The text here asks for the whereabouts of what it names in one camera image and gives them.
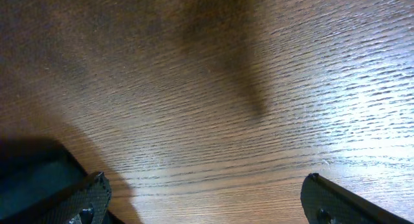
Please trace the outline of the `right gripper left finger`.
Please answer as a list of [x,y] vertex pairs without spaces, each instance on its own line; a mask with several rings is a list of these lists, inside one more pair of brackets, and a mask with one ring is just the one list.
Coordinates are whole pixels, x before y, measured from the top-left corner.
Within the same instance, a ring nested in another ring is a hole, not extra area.
[[48,198],[6,218],[7,223],[70,223],[82,216],[102,224],[111,201],[111,186],[103,172],[89,174]]

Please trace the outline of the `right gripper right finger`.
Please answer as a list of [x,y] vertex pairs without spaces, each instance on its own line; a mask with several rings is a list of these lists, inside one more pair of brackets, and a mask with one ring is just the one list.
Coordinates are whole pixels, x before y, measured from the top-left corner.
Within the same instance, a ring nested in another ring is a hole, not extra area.
[[300,200],[310,224],[413,224],[318,173],[306,176]]

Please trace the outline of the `dark teal t-shirt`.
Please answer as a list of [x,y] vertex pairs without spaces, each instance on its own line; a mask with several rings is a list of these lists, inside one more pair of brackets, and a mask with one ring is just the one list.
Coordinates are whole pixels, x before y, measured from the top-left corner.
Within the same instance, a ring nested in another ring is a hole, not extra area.
[[[1,222],[41,200],[82,181],[89,174],[54,139],[23,137],[1,139]],[[103,223],[120,223],[107,209]],[[84,216],[70,223],[90,223]]]

